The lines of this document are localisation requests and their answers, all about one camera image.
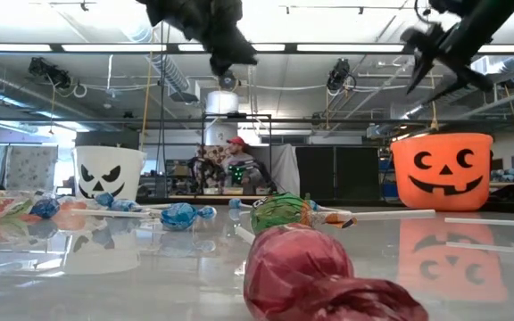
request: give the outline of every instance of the table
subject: table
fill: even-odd
[[[113,245],[108,234],[94,237],[90,231],[59,232],[32,245],[19,240],[0,243],[0,320],[252,320],[243,301],[240,268],[249,244],[235,235],[239,224],[250,228],[249,218],[230,217],[227,207],[216,208],[216,218],[198,220],[194,233],[165,232],[147,225],[125,232],[127,221],[116,218],[102,227],[111,232]],[[514,219],[514,214],[507,213],[480,215]],[[438,277],[439,285],[411,291],[427,307],[431,320],[514,320],[514,253],[448,248],[441,243],[457,232],[478,243],[491,236],[494,245],[514,246],[514,227],[497,226],[486,235],[438,223],[439,229],[429,235],[436,235],[439,243],[425,257],[410,257],[401,247],[410,235],[422,233],[410,226],[425,221],[415,225],[408,220],[361,221],[345,230],[319,229],[344,245],[359,277],[397,280],[402,276],[416,284],[425,279],[422,260],[441,264],[427,270]],[[447,263],[448,257],[455,261],[453,266]],[[494,262],[496,266],[486,266]],[[471,264],[480,266],[469,270]],[[493,292],[485,285],[476,286],[474,300],[460,302],[442,295],[442,290],[450,291],[446,284],[463,285],[468,276],[484,284],[503,281],[506,299],[485,302]]]

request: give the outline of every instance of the person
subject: person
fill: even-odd
[[[227,174],[226,187],[234,187],[231,183],[231,172],[229,170],[229,166],[236,165],[240,161],[252,161],[254,158],[250,154],[244,152],[247,144],[243,138],[239,136],[233,137],[228,139],[228,144],[230,156],[227,157],[221,165]],[[246,170],[241,179],[243,194],[256,194],[256,188],[261,185],[262,180],[261,172],[258,169]]]

